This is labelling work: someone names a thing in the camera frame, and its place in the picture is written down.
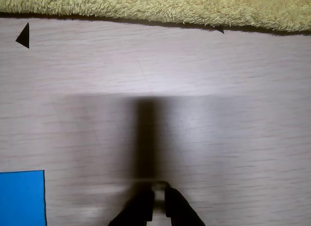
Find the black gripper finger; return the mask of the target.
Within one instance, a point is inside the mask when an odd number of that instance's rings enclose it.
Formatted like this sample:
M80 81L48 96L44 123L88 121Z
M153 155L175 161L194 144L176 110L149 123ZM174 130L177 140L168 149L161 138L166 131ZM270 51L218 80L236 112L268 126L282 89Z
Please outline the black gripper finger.
M109 226L146 226L153 219L155 193L152 189L137 192Z
M165 213L172 226L205 226L185 197L175 188L165 188Z

